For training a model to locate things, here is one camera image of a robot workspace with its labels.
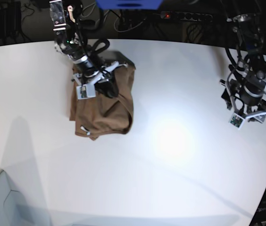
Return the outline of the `brown t-shirt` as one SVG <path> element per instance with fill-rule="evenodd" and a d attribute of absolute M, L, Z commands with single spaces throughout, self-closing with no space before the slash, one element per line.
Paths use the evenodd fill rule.
<path fill-rule="evenodd" d="M 95 98 L 78 100 L 77 82 L 73 82 L 69 120 L 75 122 L 75 134 L 96 140 L 109 134 L 127 134 L 133 125 L 133 97 L 131 94 L 135 65 L 120 51 L 109 50 L 102 56 L 108 61 L 119 61 L 114 70 L 119 89 L 118 97 L 108 98 L 97 93 Z"/>

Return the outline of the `blue plastic box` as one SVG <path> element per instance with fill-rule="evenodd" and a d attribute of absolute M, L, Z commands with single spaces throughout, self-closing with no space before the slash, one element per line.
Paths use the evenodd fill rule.
<path fill-rule="evenodd" d="M 96 0 L 102 9 L 150 9 L 159 8 L 162 0 Z"/>

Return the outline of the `black power strip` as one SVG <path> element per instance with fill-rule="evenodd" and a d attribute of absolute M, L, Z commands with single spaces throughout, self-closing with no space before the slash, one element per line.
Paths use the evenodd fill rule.
<path fill-rule="evenodd" d="M 191 21 L 191 22 L 212 22 L 213 16 L 210 14 L 191 13 L 191 12 L 171 12 L 162 11 L 161 19 L 174 21 Z"/>

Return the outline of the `grey bin at corner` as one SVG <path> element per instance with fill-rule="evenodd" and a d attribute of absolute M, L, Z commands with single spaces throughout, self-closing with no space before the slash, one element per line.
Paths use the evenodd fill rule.
<path fill-rule="evenodd" d="M 17 196 L 18 191 L 11 189 L 7 174 L 0 171 L 0 226 L 25 226 L 26 222 L 20 214 Z"/>

